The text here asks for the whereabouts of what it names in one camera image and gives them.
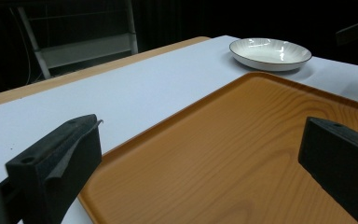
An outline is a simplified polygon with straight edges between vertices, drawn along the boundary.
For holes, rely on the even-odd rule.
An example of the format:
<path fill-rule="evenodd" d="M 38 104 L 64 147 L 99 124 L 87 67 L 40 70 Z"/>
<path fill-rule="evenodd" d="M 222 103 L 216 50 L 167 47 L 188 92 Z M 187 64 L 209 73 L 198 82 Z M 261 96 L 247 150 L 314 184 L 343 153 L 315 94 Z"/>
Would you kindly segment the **white bowl with dark rim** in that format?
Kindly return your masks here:
<path fill-rule="evenodd" d="M 248 67 L 270 72 L 291 71 L 308 62 L 311 52 L 292 42 L 272 38 L 244 38 L 229 45 L 233 58 Z"/>

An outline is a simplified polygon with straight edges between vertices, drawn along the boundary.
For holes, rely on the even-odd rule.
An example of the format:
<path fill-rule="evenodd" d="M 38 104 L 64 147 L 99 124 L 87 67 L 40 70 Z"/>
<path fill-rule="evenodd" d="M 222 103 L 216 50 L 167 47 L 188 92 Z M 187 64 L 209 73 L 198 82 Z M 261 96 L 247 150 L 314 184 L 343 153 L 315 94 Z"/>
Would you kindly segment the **brown wood-grain tray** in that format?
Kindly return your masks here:
<path fill-rule="evenodd" d="M 355 224 L 298 163 L 305 122 L 358 131 L 358 102 L 250 73 L 107 152 L 93 224 Z"/>

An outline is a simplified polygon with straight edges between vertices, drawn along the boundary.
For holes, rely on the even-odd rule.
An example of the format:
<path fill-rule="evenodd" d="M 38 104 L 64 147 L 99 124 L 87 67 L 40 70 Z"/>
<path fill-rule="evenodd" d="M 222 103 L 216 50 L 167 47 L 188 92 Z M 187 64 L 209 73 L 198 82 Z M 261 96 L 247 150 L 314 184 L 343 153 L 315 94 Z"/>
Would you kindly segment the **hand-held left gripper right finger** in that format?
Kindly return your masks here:
<path fill-rule="evenodd" d="M 358 221 L 358 132 L 328 119 L 308 117 L 298 162 Z"/>

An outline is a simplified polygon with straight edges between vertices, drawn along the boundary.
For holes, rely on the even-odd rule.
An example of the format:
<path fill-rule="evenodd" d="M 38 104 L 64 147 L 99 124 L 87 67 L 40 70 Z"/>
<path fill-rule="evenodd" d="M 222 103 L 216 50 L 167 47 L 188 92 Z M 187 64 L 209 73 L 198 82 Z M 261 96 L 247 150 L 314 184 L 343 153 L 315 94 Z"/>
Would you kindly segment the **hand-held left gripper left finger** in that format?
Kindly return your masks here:
<path fill-rule="evenodd" d="M 70 119 L 6 163 L 26 205 L 24 224 L 61 224 L 102 161 L 94 114 Z"/>

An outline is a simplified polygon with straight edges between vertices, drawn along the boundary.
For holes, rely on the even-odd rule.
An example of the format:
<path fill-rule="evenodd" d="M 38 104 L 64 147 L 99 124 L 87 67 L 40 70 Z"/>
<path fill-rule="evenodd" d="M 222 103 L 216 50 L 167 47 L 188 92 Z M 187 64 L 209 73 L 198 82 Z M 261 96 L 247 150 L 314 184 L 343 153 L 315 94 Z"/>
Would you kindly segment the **grey metal stand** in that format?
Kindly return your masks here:
<path fill-rule="evenodd" d="M 131 0 L 39 0 L 16 12 L 45 79 L 138 52 Z"/>

